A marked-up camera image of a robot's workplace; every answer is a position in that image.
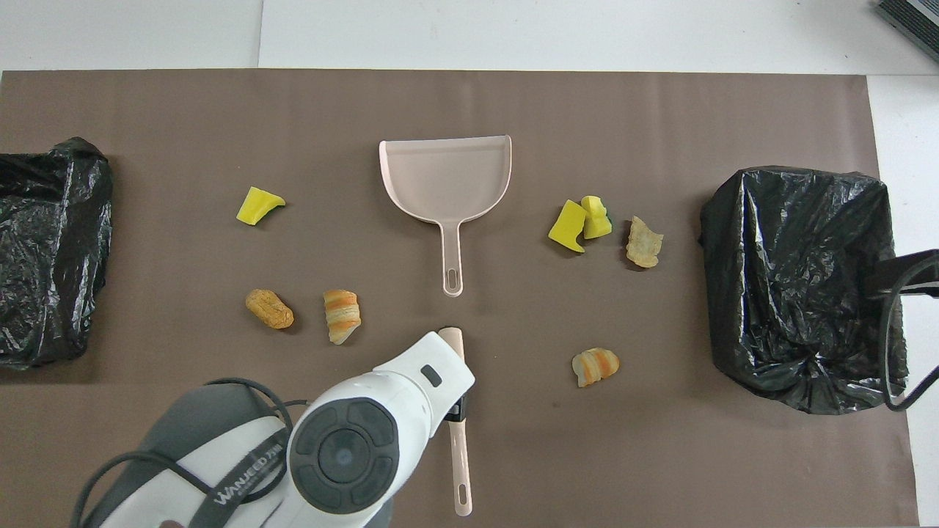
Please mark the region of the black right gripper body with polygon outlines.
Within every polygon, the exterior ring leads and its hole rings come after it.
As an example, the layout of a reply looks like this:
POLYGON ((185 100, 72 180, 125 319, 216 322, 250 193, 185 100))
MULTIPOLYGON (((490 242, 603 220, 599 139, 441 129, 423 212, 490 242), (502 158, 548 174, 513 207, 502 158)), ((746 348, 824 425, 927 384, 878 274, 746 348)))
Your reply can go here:
POLYGON ((883 298, 899 285, 899 294, 938 298, 938 250, 880 260, 864 277, 864 296, 883 298))

